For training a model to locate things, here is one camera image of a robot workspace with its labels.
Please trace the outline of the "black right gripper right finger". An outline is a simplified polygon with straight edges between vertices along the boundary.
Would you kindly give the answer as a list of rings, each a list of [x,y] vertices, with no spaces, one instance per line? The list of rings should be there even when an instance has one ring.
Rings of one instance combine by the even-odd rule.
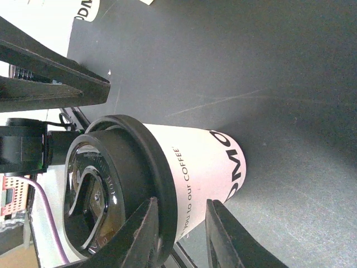
[[[206,201],[209,267],[286,267],[258,243],[219,200]]]

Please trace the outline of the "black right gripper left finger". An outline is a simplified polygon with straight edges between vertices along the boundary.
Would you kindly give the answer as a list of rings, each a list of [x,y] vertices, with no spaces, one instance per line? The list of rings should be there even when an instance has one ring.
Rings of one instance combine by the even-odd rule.
[[[70,267],[159,267],[158,202],[145,200],[98,253]]]

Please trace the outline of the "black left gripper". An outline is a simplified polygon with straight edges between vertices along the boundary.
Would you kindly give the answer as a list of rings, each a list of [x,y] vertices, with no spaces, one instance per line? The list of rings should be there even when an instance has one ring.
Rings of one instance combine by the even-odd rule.
[[[1,77],[1,112],[90,106],[108,99],[108,80],[52,51],[4,18],[1,61],[58,82]],[[80,134],[71,123],[9,118],[1,127],[1,173],[32,175],[63,165]]]

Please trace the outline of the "single white paper cup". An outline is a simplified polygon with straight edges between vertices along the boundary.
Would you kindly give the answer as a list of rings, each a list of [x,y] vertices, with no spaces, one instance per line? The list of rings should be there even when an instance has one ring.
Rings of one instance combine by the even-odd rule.
[[[159,200],[160,229],[174,243],[205,219],[206,201],[230,199],[247,165],[235,139],[199,128],[139,124]]]

